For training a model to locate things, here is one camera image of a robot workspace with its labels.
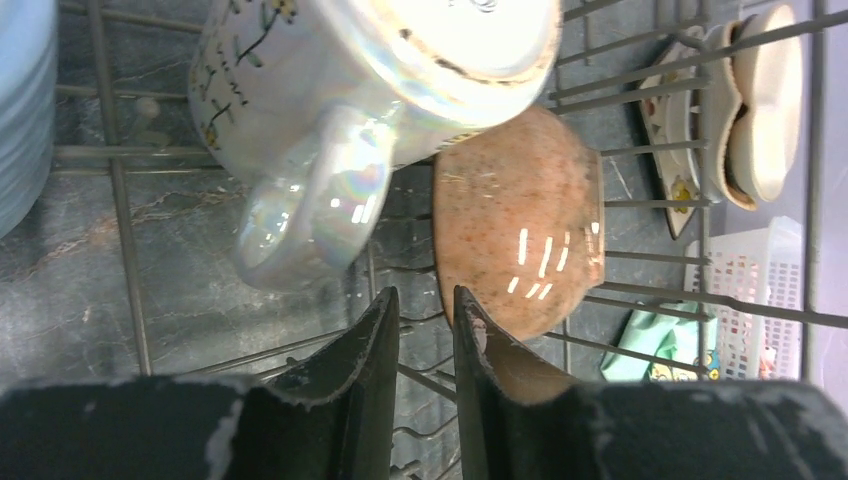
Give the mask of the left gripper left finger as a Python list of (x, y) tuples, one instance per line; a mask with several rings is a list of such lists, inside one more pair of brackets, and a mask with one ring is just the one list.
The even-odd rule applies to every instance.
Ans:
[(1, 395), (5, 479), (386, 479), (399, 299), (264, 383), (251, 375), (37, 379)]

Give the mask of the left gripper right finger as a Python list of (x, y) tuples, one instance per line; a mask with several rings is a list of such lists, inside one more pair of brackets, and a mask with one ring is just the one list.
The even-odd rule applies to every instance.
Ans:
[(787, 381), (583, 382), (454, 290), (467, 479), (843, 479), (847, 421)]

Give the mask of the beige brown-rimmed bowl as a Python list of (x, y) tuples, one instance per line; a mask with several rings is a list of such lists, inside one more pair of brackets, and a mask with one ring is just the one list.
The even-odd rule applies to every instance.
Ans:
[(557, 115), (531, 106), (436, 157), (433, 241), (444, 314), (462, 287), (481, 344), (563, 323), (604, 279), (600, 160)]

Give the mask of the white floral mug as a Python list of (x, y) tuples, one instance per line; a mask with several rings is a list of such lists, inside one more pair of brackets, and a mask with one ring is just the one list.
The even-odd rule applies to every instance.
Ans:
[(250, 188), (238, 276), (298, 290), (346, 270), (409, 164), (541, 93), (558, 1), (214, 1), (188, 78), (203, 144)]

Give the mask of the light blue mug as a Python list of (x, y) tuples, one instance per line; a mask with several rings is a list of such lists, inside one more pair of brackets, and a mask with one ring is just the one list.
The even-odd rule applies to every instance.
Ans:
[(53, 159), (56, 1), (1, 3), (1, 234), (28, 214)]

